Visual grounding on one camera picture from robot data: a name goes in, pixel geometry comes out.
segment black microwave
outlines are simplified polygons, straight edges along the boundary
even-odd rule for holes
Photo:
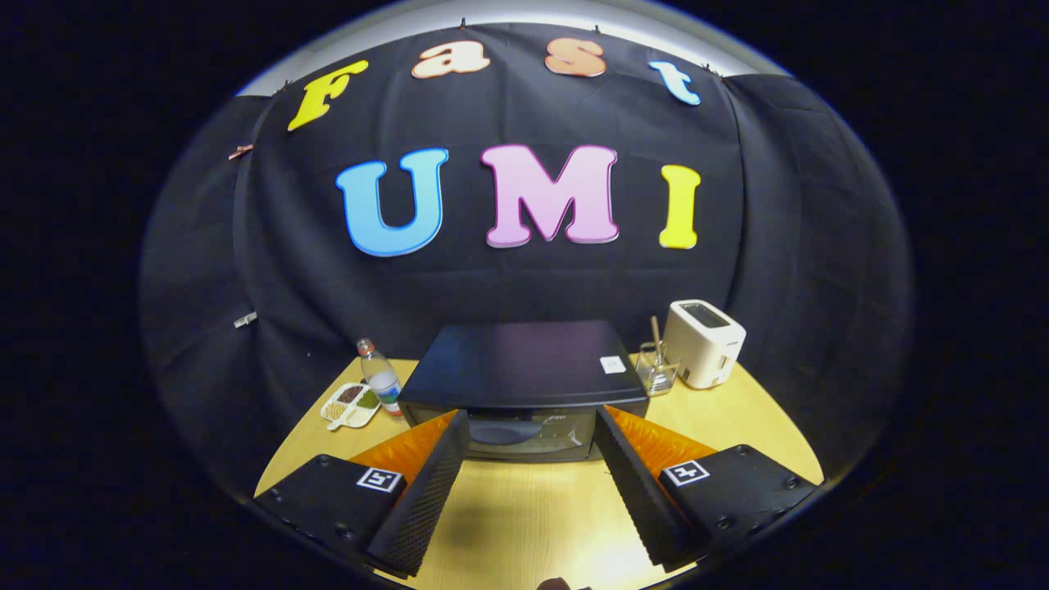
[[[600,320],[446,325],[398,401],[412,426],[466,410],[467,457],[517,462],[598,458],[600,405],[648,409],[626,350]]]

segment light blue letter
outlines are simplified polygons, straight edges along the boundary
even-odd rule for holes
[[[670,62],[648,62],[648,67],[660,72],[663,77],[663,84],[666,84],[666,89],[670,90],[670,93],[679,101],[692,106],[700,104],[700,96],[685,86],[685,82],[691,82],[692,79],[678,69],[678,66]]]
[[[401,256],[426,246],[441,230],[441,165],[448,150],[421,149],[405,154],[401,168],[411,173],[415,218],[407,226],[391,228],[379,209],[379,178],[386,173],[382,162],[366,162],[342,171],[335,180],[346,203],[346,228],[354,246],[372,256]]]

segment pink letter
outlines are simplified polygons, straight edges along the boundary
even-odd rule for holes
[[[565,230],[579,244],[605,244],[619,237],[612,223],[609,175],[616,151],[601,146],[579,146],[569,154],[556,182],[542,169],[528,146],[507,145],[485,150],[480,161],[495,175],[495,227],[489,230],[492,248],[528,244],[532,232],[521,224],[520,205],[528,209],[535,227],[547,241],[575,202],[575,219]]]

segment white toaster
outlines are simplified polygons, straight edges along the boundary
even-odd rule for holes
[[[725,312],[700,299],[670,303],[663,330],[667,354],[681,357],[678,375],[694,389],[728,380],[746,336]]]

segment glass cup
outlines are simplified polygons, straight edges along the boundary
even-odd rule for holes
[[[641,344],[635,370],[638,372],[638,377],[641,378],[645,393],[650,397],[670,391],[670,387],[673,386],[673,380],[678,377],[679,366],[681,366],[681,357],[668,355],[666,342],[660,340],[658,349],[656,342]]]

